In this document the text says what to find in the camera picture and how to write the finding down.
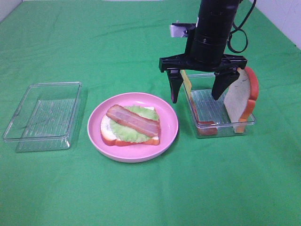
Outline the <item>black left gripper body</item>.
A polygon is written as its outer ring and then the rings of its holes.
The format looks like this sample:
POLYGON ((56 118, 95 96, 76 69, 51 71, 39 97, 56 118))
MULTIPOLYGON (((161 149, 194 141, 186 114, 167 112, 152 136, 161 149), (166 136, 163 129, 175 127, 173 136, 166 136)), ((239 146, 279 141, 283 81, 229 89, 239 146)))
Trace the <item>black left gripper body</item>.
POLYGON ((223 69, 239 67, 244 69, 247 59, 244 56, 223 54, 221 61, 216 64, 199 62, 186 54, 179 54, 169 57, 161 57, 158 67, 161 72, 167 69, 188 69, 203 72, 217 72, 223 69))

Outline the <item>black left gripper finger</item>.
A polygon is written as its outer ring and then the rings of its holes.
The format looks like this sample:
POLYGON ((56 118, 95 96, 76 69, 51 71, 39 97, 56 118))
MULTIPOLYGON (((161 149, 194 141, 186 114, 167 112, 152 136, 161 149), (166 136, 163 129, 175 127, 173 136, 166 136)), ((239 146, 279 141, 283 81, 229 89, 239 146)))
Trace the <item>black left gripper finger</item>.
POLYGON ((218 100, 223 92, 239 78, 239 72, 237 68, 228 68, 214 72, 214 75, 211 94, 214 100, 218 100))
POLYGON ((183 78, 179 69, 167 69, 166 72, 171 90, 171 100, 175 104, 178 100, 178 95, 183 83, 183 78))

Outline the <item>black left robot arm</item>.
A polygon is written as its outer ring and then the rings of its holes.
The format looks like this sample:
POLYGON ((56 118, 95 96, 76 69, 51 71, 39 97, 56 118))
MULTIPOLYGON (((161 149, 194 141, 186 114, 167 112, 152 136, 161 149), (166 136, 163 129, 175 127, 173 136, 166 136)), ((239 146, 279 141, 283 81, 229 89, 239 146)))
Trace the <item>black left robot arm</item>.
POLYGON ((244 69, 247 60, 224 53, 239 4, 238 0, 203 0, 197 23, 180 24, 188 36, 185 52, 162 57, 158 65, 161 72, 167 73, 173 103, 177 102, 183 83, 180 73, 183 69, 213 72, 214 100, 239 78, 238 69, 244 69))

